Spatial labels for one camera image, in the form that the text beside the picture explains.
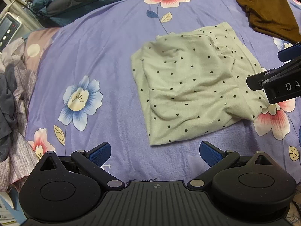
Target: blue flower print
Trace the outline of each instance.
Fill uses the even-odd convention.
[[[73,125],[79,131],[83,131],[87,125],[87,115],[94,115],[101,106],[103,95],[99,91],[99,81],[89,81],[85,75],[77,86],[67,87],[63,95],[64,108],[58,118],[64,125]]]

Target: brown cloth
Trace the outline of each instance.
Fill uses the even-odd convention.
[[[287,0],[236,0],[254,31],[296,43],[299,27]]]

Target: white letter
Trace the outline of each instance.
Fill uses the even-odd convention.
[[[288,85],[290,85],[289,83],[287,83],[287,84],[285,84],[285,86],[286,86],[286,89],[289,91],[289,90],[291,90],[292,89],[292,86],[290,85],[290,89],[288,89]]]

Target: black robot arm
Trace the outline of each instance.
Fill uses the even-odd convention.
[[[210,169],[183,181],[125,184],[100,167],[109,143],[58,157],[46,152],[19,194],[23,226],[265,225],[285,220],[295,180],[264,152],[252,157],[204,141]]]

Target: black cable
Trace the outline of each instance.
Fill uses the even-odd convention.
[[[44,27],[60,27],[56,22],[50,20],[49,18],[47,18],[46,16],[43,15],[38,15],[37,13],[35,13],[33,10],[31,10],[27,5],[24,5],[23,3],[19,2],[18,0],[15,0],[17,3],[19,3],[20,5],[26,7],[29,11],[31,11],[33,14],[35,14],[40,20],[39,22],[41,23],[42,26]]]
[[[20,5],[26,7],[30,12],[34,13],[36,16],[40,17],[37,13],[35,13],[33,10],[31,10],[28,6],[24,5],[23,3],[19,2],[18,0],[15,0]]]
[[[292,203],[295,205],[295,207],[297,208],[297,211],[298,211],[298,213],[299,213],[299,218],[301,217],[301,210],[300,210],[300,207],[298,206],[298,204],[294,201],[294,200],[292,200]]]

